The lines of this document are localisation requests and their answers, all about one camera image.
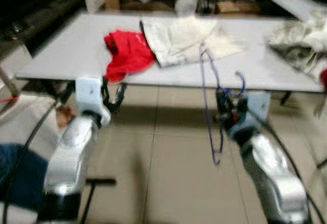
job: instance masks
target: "black cable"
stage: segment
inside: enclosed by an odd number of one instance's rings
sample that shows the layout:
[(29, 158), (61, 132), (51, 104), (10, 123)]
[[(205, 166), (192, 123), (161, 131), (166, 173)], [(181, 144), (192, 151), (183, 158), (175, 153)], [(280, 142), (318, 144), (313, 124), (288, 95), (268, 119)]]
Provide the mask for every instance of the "black cable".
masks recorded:
[(318, 169), (322, 169), (327, 165), (327, 159), (324, 159), (320, 164), (317, 165)]
[[(296, 176), (303, 182), (303, 185), (304, 185), (304, 181), (303, 181), (303, 179), (302, 179), (302, 177), (300, 175), (300, 172), (299, 172), (298, 168), (296, 167), (296, 164), (295, 164), (292, 156), (290, 155), (290, 153), (288, 152), (288, 150), (286, 149), (286, 147), (284, 146), (284, 144), (282, 143), (282, 141), (278, 137), (277, 133), (271, 127), (271, 125), (269, 123), (263, 121), (256, 113), (254, 113), (249, 108), (248, 108), (248, 112), (275, 138), (275, 140), (278, 142), (278, 144), (281, 146), (282, 150), (284, 151), (284, 153), (286, 154), (286, 156), (290, 160), (290, 162), (292, 164), (292, 167), (294, 168)], [(315, 209), (315, 211), (316, 211), (316, 213), (317, 213), (317, 215), (319, 217), (320, 222), (322, 224), (326, 224), (324, 218), (322, 217), (322, 214), (321, 214), (320, 210), (316, 206), (315, 202), (312, 200), (312, 198), (309, 195), (307, 190), (306, 190), (306, 194), (307, 194), (307, 198), (308, 198), (309, 202), (312, 204), (313, 208)]]
[(70, 94), (72, 93), (72, 91), (74, 90), (74, 88), (75, 88), (75, 84), (73, 82), (70, 82), (67, 85), (67, 88), (61, 94), (60, 98), (56, 99), (56, 101), (48, 108), (46, 113), (42, 116), (42, 118), (36, 124), (36, 126), (34, 127), (32, 133), (30, 134), (30, 136), (28, 137), (26, 143), (24, 144), (24, 147), (22, 148), (22, 151), (21, 151), (21, 153), (19, 155), (19, 158), (16, 161), (14, 167), (12, 168), (12, 170), (11, 170), (11, 172), (9, 174), (9, 184), (8, 184), (8, 188), (7, 188), (7, 191), (6, 191), (6, 194), (5, 194), (5, 202), (4, 202), (3, 217), (2, 217), (2, 223), (3, 224), (7, 224), (7, 215), (8, 215), (8, 207), (9, 207), (9, 201), (10, 201), (10, 196), (11, 196), (11, 190), (12, 190), (13, 185), (15, 183), (16, 175), (17, 175), (19, 166), (20, 166), (24, 156), (28, 152), (29, 146), (30, 146), (31, 142), (33, 141), (34, 136), (36, 135), (36, 133), (40, 129), (41, 125), (46, 120), (47, 116), (50, 114), (50, 112), (56, 107), (56, 105), (60, 101), (63, 101), (65, 103), (67, 101), (67, 99), (69, 98)]

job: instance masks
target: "red cloth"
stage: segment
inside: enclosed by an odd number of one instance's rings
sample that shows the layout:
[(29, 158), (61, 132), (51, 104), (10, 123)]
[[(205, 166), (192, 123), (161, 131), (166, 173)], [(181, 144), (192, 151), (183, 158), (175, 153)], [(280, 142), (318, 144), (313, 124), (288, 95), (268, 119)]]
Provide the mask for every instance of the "red cloth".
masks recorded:
[(104, 41), (112, 53), (105, 75), (111, 83), (122, 81), (129, 73), (145, 71), (155, 63), (155, 55), (142, 33), (117, 30)]
[(321, 72), (320, 79), (321, 79), (322, 84), (325, 87), (325, 90), (327, 91), (327, 69), (325, 69), (323, 72)]

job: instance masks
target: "table leg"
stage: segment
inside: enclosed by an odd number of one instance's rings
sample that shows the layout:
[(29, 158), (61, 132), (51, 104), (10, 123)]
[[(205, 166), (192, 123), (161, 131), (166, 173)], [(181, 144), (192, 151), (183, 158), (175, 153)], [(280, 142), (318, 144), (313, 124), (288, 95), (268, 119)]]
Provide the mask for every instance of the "table leg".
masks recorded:
[(51, 83), (51, 81), (49, 81), (49, 80), (42, 80), (41, 81), (41, 84), (43, 85), (43, 87), (45, 88), (45, 91), (49, 95), (53, 96), (55, 99), (58, 98), (59, 94), (57, 94), (56, 89), (53, 86), (53, 84)]
[(281, 100), (281, 106), (283, 106), (285, 104), (285, 102), (288, 100), (288, 98), (290, 98), (292, 92), (291, 91), (287, 91), (284, 95), (284, 97)]
[(318, 169), (322, 169), (327, 165), (327, 159), (323, 160), (320, 164), (317, 165)]
[(106, 178), (106, 179), (99, 179), (99, 178), (95, 178), (95, 179), (86, 179), (86, 184), (90, 184), (91, 185), (91, 191), (90, 194), (88, 195), (88, 199), (87, 199), (87, 203), (83, 212), (83, 216), (81, 219), (81, 223), (84, 224), (87, 218), (87, 214), (91, 205), (91, 201), (92, 201), (92, 197), (94, 194), (94, 190), (96, 189), (97, 185), (105, 185), (105, 186), (115, 186), (117, 184), (116, 179), (113, 178)]

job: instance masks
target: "leg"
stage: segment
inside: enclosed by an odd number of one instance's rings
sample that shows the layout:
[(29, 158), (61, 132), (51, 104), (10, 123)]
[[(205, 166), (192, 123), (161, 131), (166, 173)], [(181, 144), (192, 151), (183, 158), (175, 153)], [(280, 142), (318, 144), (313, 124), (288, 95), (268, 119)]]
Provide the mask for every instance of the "leg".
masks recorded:
[(291, 91), (287, 91), (284, 95), (284, 97), (281, 100), (281, 106), (283, 106), (285, 104), (285, 102), (287, 101), (288, 98), (290, 98), (292, 92)]

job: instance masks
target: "tile floor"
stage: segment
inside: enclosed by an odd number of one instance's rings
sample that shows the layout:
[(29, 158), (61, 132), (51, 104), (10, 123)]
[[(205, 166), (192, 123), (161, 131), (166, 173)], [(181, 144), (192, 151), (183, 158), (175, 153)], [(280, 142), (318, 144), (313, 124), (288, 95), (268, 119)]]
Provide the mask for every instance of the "tile floor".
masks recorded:
[[(327, 156), (327, 116), (312, 115), (319, 96), (294, 94), (284, 107), (280, 97), (273, 95), (271, 123), (327, 213), (314, 164)], [(120, 113), (101, 129), (88, 168), (90, 177), (115, 177), (118, 184), (96, 188), (87, 223), (266, 223), (238, 146), (226, 139), (221, 165), (212, 164), (203, 105), (201, 89), (128, 87)], [(209, 107), (216, 107), (213, 90)], [(219, 141), (218, 129), (214, 138)]]

